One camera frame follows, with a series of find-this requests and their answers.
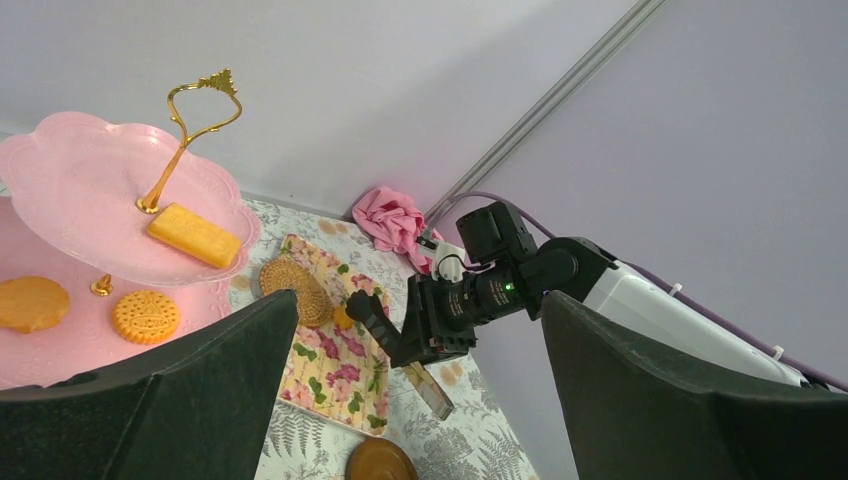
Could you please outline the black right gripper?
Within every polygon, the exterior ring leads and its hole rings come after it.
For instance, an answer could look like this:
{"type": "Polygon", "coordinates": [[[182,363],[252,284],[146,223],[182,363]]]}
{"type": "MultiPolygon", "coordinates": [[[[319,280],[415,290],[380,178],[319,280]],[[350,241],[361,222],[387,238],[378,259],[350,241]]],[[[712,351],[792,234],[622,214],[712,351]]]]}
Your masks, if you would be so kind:
{"type": "Polygon", "coordinates": [[[477,344],[475,328],[515,313],[532,295],[520,266],[536,243],[517,207],[494,202],[456,222],[477,265],[452,283],[416,274],[408,279],[407,306],[391,366],[428,365],[465,356],[477,344]]]}

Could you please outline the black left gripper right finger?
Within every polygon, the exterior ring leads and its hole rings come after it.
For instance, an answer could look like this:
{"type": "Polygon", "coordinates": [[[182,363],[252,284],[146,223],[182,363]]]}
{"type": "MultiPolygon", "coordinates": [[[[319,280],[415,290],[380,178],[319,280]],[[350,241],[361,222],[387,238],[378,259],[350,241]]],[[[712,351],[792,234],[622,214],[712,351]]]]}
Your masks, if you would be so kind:
{"type": "Polygon", "coordinates": [[[541,324],[582,479],[843,479],[847,398],[703,361],[553,292],[541,324]]]}

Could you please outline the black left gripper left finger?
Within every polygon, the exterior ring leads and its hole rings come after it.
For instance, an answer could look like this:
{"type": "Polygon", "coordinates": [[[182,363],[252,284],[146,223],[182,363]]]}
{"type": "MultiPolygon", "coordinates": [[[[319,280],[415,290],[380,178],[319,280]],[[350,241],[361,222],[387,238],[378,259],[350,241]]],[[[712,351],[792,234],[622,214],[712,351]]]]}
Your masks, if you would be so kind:
{"type": "Polygon", "coordinates": [[[48,387],[1,394],[5,479],[251,479],[297,327],[275,292],[48,387]]]}

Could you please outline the orange flower cookie toy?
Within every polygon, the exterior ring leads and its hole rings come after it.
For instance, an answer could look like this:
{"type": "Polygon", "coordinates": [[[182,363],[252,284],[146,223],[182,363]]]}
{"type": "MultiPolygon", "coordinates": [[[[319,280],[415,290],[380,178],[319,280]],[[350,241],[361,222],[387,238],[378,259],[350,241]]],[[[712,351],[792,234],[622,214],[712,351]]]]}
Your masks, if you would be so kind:
{"type": "Polygon", "coordinates": [[[339,330],[349,330],[354,326],[354,320],[347,314],[344,306],[335,307],[333,310],[333,323],[339,330]]]}

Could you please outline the small orange cookie toy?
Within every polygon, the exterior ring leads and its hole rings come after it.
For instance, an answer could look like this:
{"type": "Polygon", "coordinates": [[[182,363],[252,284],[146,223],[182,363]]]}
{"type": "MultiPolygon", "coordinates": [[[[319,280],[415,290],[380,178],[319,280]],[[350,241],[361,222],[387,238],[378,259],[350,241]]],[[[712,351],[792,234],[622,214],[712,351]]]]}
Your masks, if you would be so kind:
{"type": "Polygon", "coordinates": [[[157,344],[172,336],[181,321],[181,312],[168,295],[137,290],[121,297],[113,307],[111,323],[125,340],[136,344],[157,344]]]}

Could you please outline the floral rectangular serving tray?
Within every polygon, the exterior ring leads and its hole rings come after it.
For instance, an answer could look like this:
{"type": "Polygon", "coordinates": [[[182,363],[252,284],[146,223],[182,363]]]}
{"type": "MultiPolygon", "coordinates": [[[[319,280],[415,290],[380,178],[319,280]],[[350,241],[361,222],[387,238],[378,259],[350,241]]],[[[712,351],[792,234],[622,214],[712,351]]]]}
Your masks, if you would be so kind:
{"type": "MultiPolygon", "coordinates": [[[[279,257],[313,274],[340,310],[362,289],[377,294],[389,311],[382,285],[297,235],[284,238],[279,257]]],[[[300,326],[277,397],[363,434],[381,436],[388,426],[388,368],[387,354],[359,324],[343,329],[332,319],[316,328],[300,326]]]]}

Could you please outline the yellow rectangular biscuit toy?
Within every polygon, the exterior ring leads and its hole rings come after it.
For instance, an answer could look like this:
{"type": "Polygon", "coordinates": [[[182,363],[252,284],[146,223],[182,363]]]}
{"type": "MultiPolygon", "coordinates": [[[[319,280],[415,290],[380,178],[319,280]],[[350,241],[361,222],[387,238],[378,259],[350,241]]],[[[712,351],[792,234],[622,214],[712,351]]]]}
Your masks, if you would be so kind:
{"type": "Polygon", "coordinates": [[[228,268],[242,246],[234,234],[172,203],[146,227],[148,236],[217,269],[228,268]]]}

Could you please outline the round orange cookie toy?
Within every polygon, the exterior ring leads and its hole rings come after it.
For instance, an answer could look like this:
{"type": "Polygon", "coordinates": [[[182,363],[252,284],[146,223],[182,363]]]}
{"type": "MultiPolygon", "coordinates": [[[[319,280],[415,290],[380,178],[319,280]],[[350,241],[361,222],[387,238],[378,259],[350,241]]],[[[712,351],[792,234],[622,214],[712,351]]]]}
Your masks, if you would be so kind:
{"type": "Polygon", "coordinates": [[[57,326],[70,310],[70,295],[59,283],[24,276],[1,283],[1,327],[29,334],[57,326]]]}

